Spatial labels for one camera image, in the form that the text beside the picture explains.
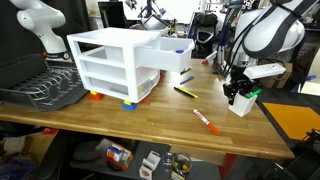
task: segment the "wooden table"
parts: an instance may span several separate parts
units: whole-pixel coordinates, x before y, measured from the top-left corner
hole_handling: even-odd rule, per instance
[[[173,89],[190,75],[195,78],[183,86],[197,94],[198,99]],[[152,90],[148,103],[140,103],[135,111],[122,109],[120,99],[105,96],[95,101],[86,96],[77,104],[55,112],[2,105],[0,119],[250,157],[293,158],[257,105],[242,118],[228,110],[223,83],[225,80],[213,75],[210,66],[192,60],[192,70],[182,76],[167,72]],[[193,109],[211,121],[220,135],[213,134]]]

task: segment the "pen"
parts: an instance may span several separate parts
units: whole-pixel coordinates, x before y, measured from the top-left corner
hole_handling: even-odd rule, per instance
[[[191,70],[191,67],[184,68],[184,69],[180,72],[180,75],[182,75],[182,74],[184,74],[184,73],[186,73],[186,72],[188,72],[188,71],[190,71],[190,70]]]
[[[194,76],[189,76],[186,80],[180,82],[180,85],[182,85],[182,84],[184,84],[184,83],[186,83],[188,81],[191,81],[193,78],[194,78]]]
[[[255,92],[246,95],[246,98],[247,98],[247,99],[250,99],[250,98],[252,98],[253,96],[260,94],[261,92],[262,92],[262,89],[258,89],[258,90],[256,90]]]
[[[219,134],[219,131],[196,109],[193,112],[209,127],[209,129],[215,134]]]
[[[182,87],[174,87],[175,90],[179,91],[179,92],[182,92],[183,94],[186,94],[190,97],[193,97],[193,98],[198,98],[197,95],[187,91],[186,89],[182,88]]]

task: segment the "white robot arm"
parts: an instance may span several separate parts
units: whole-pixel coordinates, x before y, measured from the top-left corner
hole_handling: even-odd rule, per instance
[[[256,59],[268,58],[299,44],[304,37],[304,26],[298,19],[317,2],[318,0],[273,0],[271,6],[240,17],[235,48],[232,49],[234,58],[231,81],[223,86],[229,104],[233,104],[236,93],[245,95],[251,91],[252,79],[281,74],[277,69],[259,69]],[[264,76],[252,73],[261,74],[261,71],[267,73]]]
[[[63,39],[52,31],[66,23],[61,11],[56,10],[40,0],[10,0],[17,8],[17,18],[21,26],[32,31],[40,38],[46,51],[48,60],[69,61]]]

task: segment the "open drawer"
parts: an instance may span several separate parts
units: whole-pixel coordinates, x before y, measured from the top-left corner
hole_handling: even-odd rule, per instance
[[[135,59],[139,66],[181,72],[190,66],[193,48],[192,39],[161,37],[159,49],[137,47]],[[183,50],[183,53],[176,53],[176,50]]]

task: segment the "white plastic drawer unit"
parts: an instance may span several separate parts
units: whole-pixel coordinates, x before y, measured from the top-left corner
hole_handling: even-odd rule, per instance
[[[188,67],[194,48],[189,39],[164,38],[160,32],[118,28],[67,38],[86,89],[134,103],[145,98],[157,85],[160,69],[180,72]],[[84,52],[79,43],[96,48]]]

